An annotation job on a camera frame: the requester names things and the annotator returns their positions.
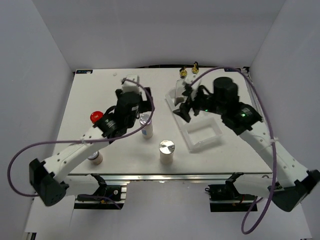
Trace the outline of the clear glass cruet bottle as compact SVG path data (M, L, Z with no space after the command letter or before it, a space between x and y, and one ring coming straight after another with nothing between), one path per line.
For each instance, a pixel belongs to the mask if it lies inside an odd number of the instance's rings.
M191 68L191 72L187 74L185 77L185 82L187 84L191 84L196 78L199 73L199 64L197 61L193 63L193 67Z

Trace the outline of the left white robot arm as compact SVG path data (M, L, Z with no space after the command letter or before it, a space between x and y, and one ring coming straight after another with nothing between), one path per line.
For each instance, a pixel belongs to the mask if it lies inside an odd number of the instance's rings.
M116 105L105 113L92 113L92 126L81 139L71 142L55 155L42 161L36 158L29 163L29 182L45 206L51 207L65 196L87 194L96 200L105 196L106 183L98 174L89 173L80 178L72 178L69 174L93 153L128 137L128 129L135 125L140 114L154 112L150 88L143 91L146 100L137 87L117 89Z

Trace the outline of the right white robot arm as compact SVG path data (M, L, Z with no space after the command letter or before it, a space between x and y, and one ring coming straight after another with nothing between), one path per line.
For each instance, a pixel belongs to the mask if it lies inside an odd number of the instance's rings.
M285 212L292 211L320 182L320 172L309 170L268 133L262 116L249 104L240 101L238 85L229 77L218 77L210 92L204 85L194 89L184 80L175 86L173 113L186 122L191 121L190 111L197 116L204 111L221 116L222 123L249 144L270 167L276 167L270 178L257 178L235 172L225 181L222 193L236 200L242 195L269 197Z

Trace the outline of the red lid sauce jar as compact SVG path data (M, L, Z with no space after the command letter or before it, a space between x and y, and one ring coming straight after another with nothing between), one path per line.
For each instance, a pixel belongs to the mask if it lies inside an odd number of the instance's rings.
M90 121L92 124L95 124L97 121L99 121L104 116L104 113L101 111L94 111L90 115Z

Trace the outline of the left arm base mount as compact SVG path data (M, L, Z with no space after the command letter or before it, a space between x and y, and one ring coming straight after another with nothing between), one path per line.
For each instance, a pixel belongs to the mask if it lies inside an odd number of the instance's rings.
M121 185L110 185L97 173L90 175L98 183L92 194L80 194L75 198L75 210L121 210L124 206Z

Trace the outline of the glass cruet dark powder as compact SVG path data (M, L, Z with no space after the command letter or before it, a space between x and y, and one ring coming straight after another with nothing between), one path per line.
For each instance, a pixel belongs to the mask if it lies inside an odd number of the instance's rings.
M183 66L179 70L179 79L176 81L175 85L175 95L174 95L174 105L182 103L185 99L183 92L185 91L185 79L187 77L186 66Z

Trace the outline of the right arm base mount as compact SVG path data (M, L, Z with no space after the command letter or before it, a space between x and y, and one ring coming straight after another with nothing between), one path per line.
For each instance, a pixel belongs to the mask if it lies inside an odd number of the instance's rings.
M204 190L209 196L211 213L247 212L256 198L250 194L240 194L233 183L244 175L233 173L224 184L210 184Z

